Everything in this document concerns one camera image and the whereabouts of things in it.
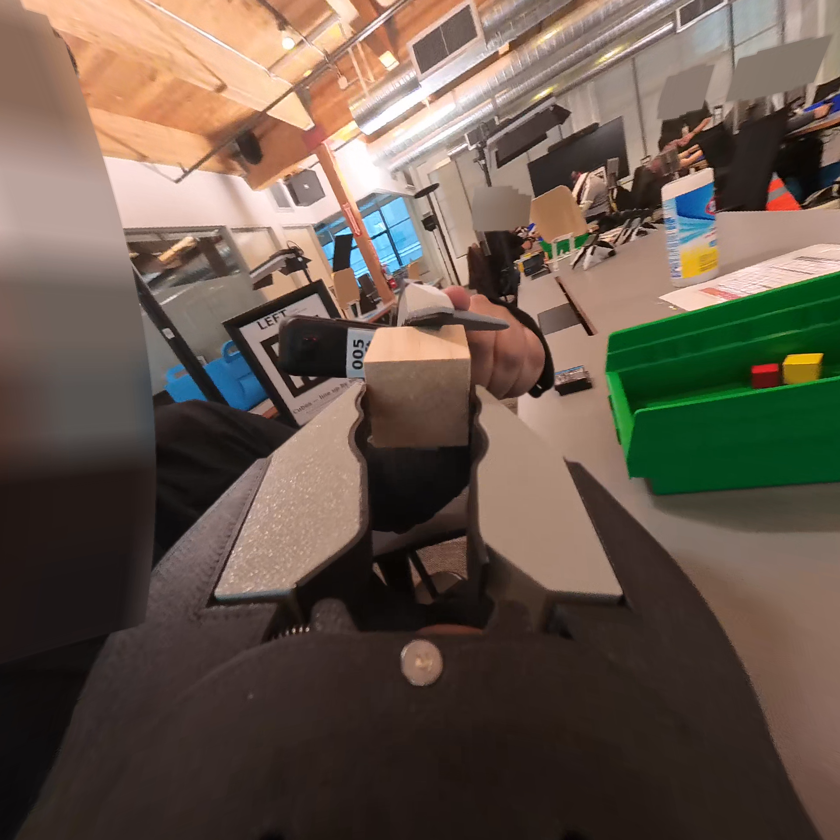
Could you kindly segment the green plastic bin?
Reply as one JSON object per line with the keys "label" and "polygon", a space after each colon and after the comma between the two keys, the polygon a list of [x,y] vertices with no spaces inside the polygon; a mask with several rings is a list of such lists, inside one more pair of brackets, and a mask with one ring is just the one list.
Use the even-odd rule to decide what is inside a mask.
{"label": "green plastic bin", "polygon": [[[838,482],[838,351],[838,273],[613,332],[628,475],[658,495]],[[819,381],[753,390],[753,365],[802,353]]]}

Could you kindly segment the black wall speaker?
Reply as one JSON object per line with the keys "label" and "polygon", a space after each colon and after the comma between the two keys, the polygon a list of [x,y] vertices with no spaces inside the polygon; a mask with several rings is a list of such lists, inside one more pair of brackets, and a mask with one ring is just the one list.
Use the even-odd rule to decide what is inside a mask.
{"label": "black wall speaker", "polygon": [[312,169],[287,176],[284,186],[295,207],[310,207],[325,197],[319,175]]}

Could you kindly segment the silver ventilation duct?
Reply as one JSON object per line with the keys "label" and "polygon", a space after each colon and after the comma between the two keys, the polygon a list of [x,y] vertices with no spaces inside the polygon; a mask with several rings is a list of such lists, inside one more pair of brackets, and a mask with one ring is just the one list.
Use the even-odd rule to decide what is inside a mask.
{"label": "silver ventilation duct", "polygon": [[397,105],[416,107],[376,140],[368,138],[363,149],[373,166],[403,171],[445,155],[484,123],[517,119],[628,61],[624,77],[640,82],[642,127],[650,128],[668,78],[710,64],[706,99],[712,107],[729,105],[741,58],[809,38],[830,39],[815,68],[824,76],[838,62],[838,2],[588,2],[428,107],[416,89],[382,108],[382,117],[394,117]]}

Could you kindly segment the black monitor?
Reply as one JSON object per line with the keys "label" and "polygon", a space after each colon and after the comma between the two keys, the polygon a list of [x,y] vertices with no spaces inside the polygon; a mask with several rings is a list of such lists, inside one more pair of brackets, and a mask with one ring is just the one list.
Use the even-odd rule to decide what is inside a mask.
{"label": "black monitor", "polygon": [[611,159],[618,160],[617,178],[630,176],[623,117],[604,124],[592,123],[549,148],[533,162],[528,173],[534,197],[557,186],[572,188],[573,172],[593,172]]}

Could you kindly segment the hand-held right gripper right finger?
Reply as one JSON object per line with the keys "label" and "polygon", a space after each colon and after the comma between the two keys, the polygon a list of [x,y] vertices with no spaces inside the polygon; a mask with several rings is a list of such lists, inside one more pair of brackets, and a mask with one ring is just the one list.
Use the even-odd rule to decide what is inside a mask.
{"label": "hand-held right gripper right finger", "polygon": [[470,571],[495,602],[615,604],[623,597],[570,470],[482,386],[469,487]]}

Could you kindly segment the large wooden cube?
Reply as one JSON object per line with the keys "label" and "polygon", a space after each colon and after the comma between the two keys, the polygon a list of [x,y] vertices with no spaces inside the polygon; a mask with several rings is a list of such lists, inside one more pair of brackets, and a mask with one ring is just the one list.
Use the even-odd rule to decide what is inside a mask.
{"label": "large wooden cube", "polygon": [[463,326],[376,330],[364,378],[373,446],[467,446],[471,370]]}

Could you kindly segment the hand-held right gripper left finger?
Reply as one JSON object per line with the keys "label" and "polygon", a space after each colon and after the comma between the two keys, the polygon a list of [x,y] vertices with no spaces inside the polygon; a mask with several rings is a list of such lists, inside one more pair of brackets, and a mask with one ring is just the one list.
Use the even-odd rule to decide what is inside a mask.
{"label": "hand-held right gripper left finger", "polygon": [[372,575],[364,385],[270,457],[214,592],[223,604],[357,601]]}

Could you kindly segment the person's left forearm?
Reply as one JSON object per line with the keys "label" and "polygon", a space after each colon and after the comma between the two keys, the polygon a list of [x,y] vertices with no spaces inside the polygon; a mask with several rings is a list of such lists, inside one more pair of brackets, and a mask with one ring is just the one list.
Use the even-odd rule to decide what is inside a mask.
{"label": "person's left forearm", "polygon": [[[154,411],[154,542],[165,553],[256,461],[298,431],[207,401]],[[371,528],[403,533],[441,511],[468,486],[468,447],[373,448],[367,458]]]}

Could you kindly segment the white wipes canister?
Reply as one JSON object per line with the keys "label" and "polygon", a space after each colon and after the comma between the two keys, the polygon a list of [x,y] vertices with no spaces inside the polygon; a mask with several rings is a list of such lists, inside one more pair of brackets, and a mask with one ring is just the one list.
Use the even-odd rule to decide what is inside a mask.
{"label": "white wipes canister", "polygon": [[675,288],[711,280],[719,270],[712,169],[676,177],[661,189],[670,281]]}

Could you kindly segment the black office chair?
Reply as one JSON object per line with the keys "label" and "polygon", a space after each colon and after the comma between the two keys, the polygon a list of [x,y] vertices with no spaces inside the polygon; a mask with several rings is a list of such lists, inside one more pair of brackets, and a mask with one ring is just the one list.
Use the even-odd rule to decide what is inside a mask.
{"label": "black office chair", "polygon": [[431,605],[468,579],[467,537],[382,555],[374,563],[374,572],[394,591]]}

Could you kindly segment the blue plastic crate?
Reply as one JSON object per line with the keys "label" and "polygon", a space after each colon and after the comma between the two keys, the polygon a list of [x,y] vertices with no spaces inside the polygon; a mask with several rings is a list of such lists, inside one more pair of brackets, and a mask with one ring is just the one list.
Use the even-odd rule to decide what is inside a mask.
{"label": "blue plastic crate", "polygon": [[[221,356],[204,366],[216,388],[228,405],[248,411],[264,402],[268,395],[249,367],[244,355],[232,340],[223,344]],[[166,372],[165,391],[175,403],[205,400],[193,378],[179,364]]]}

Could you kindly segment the ceiling air vent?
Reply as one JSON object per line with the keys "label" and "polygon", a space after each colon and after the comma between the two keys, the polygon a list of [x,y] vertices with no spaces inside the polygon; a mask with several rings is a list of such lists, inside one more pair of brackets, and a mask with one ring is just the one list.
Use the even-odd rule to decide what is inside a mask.
{"label": "ceiling air vent", "polygon": [[466,52],[486,44],[476,2],[464,1],[410,39],[407,50],[416,77],[424,81]]}

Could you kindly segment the printed paper sheet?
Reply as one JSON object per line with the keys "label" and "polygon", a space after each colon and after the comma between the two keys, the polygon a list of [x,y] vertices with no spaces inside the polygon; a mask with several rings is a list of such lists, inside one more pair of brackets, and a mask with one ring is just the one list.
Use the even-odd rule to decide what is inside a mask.
{"label": "printed paper sheet", "polygon": [[720,278],[673,290],[659,299],[683,312],[748,298],[839,271],[839,245],[813,245],[730,272]]}

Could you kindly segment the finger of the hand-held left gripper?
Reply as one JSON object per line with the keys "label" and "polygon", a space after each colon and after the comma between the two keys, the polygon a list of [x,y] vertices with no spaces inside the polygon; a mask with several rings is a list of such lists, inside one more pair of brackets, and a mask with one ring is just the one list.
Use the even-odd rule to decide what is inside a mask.
{"label": "finger of the hand-held left gripper", "polygon": [[408,283],[397,304],[396,326],[438,329],[452,324],[454,313],[452,301],[440,289]]}
{"label": "finger of the hand-held left gripper", "polygon": [[418,311],[406,317],[406,325],[417,329],[432,330],[463,327],[468,332],[501,331],[510,326],[504,318],[472,311]]}

